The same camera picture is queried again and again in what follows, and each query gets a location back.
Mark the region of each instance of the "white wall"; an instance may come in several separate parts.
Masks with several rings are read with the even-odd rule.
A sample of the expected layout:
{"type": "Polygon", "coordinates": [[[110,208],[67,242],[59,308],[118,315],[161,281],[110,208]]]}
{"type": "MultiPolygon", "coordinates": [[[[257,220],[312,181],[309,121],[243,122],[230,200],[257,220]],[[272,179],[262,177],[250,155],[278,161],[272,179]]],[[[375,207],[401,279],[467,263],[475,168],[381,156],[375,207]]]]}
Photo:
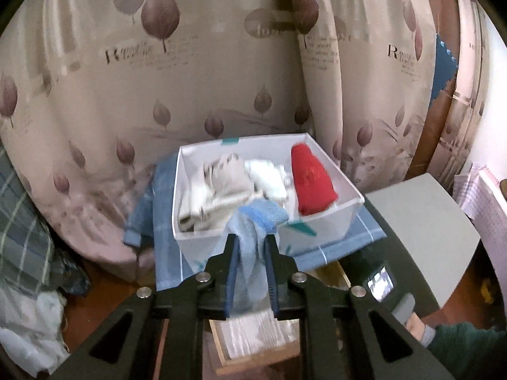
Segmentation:
{"type": "Polygon", "coordinates": [[[472,162],[486,164],[498,180],[507,178],[507,47],[486,18],[489,33],[489,85],[477,136],[463,172],[472,162]]]}

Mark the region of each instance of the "green sleeve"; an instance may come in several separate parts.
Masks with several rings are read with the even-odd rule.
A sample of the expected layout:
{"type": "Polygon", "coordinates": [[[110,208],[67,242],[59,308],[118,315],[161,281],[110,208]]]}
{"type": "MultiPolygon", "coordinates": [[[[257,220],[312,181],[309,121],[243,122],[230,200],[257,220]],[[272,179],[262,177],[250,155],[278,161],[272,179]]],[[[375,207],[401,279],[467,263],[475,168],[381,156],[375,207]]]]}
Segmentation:
{"type": "Polygon", "coordinates": [[[438,326],[428,350],[456,380],[472,380],[478,378],[488,356],[504,338],[503,331],[479,330],[470,323],[438,326]]]}

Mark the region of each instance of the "blue cloth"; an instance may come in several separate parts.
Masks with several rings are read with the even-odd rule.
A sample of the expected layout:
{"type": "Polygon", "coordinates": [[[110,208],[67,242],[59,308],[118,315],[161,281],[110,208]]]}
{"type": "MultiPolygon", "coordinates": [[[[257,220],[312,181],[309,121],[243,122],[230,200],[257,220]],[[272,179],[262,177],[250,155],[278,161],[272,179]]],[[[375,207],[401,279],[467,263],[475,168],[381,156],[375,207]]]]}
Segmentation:
{"type": "Polygon", "coordinates": [[[435,74],[433,75],[432,96],[429,100],[429,106],[442,91],[447,82],[452,79],[458,69],[458,60],[453,57],[452,52],[447,49],[440,35],[437,34],[437,50],[435,52],[435,74]]]}
{"type": "MultiPolygon", "coordinates": [[[[126,223],[125,244],[140,247],[147,238],[154,241],[157,290],[175,287],[193,274],[172,234],[171,213],[177,153],[157,165],[153,180],[126,223]]],[[[300,270],[313,270],[341,259],[385,237],[378,223],[361,207],[345,237],[335,243],[304,253],[288,253],[300,270]]]]}
{"type": "Polygon", "coordinates": [[[275,202],[257,199],[240,207],[229,219],[224,241],[232,233],[238,236],[240,261],[234,287],[233,312],[251,309],[268,294],[264,265],[264,238],[275,234],[277,227],[288,221],[288,213],[275,202]]]}
{"type": "Polygon", "coordinates": [[[174,153],[158,163],[151,183],[127,220],[123,237],[124,243],[135,247],[141,246],[144,237],[153,239],[158,291],[176,287],[193,274],[172,234],[177,157],[178,154],[174,153]]]}

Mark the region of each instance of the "red sock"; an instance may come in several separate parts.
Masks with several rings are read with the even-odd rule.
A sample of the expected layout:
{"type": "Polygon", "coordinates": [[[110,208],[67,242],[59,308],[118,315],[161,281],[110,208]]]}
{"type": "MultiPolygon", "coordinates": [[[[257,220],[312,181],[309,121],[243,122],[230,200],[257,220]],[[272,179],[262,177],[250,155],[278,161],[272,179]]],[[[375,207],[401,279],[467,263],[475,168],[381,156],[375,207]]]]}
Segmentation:
{"type": "Polygon", "coordinates": [[[336,199],[331,178],[305,143],[292,146],[292,175],[302,216],[326,210],[336,199]]]}

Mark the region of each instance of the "white storage box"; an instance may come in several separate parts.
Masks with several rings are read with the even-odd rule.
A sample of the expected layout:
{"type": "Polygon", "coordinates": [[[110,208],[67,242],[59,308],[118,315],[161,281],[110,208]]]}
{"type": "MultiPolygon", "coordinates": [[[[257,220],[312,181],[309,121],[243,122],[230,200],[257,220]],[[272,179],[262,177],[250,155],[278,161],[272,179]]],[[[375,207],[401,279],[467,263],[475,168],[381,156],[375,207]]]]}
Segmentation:
{"type": "Polygon", "coordinates": [[[179,248],[193,272],[201,271],[209,257],[224,251],[223,230],[181,232],[178,225],[182,193],[189,186],[189,179],[203,163],[212,163],[222,155],[236,153],[244,160],[270,160],[276,166],[283,165],[292,176],[291,149],[297,143],[306,143],[328,172],[338,201],[322,213],[300,217],[295,191],[289,192],[285,208],[288,223],[280,226],[280,251],[296,255],[312,248],[336,242],[344,237],[364,197],[347,179],[336,164],[308,134],[287,134],[225,139],[183,146],[179,149],[176,167],[176,183],[172,202],[172,230],[179,248]]]}

